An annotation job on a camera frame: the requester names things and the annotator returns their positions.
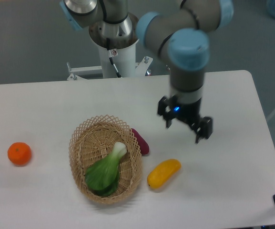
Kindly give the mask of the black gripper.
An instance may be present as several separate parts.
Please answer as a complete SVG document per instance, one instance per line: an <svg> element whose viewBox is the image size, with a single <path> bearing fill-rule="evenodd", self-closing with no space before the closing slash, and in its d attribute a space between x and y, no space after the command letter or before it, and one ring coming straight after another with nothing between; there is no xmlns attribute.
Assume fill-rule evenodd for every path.
<svg viewBox="0 0 275 229"><path fill-rule="evenodd" d="M163 96L158 102L157 114L162 116L169 128L173 119L177 119L195 132L195 143L202 139L208 139L213 133L213 118L200 116L201 99L191 104L184 104L174 95L171 98Z"/></svg>

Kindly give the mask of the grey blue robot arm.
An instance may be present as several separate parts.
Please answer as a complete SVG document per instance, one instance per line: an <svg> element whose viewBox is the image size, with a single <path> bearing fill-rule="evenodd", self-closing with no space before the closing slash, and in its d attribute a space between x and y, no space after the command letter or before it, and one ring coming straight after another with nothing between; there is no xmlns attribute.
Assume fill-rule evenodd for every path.
<svg viewBox="0 0 275 229"><path fill-rule="evenodd" d="M104 78L137 76L139 42L170 69L170 95L160 99L157 110L166 126L177 119L195 132L196 142L211 136L213 119L200 116L210 57L207 33L232 20L232 1L183 0L172 15L148 12L141 18L128 11L125 0L62 0L60 6L75 30L88 28Z"/></svg>

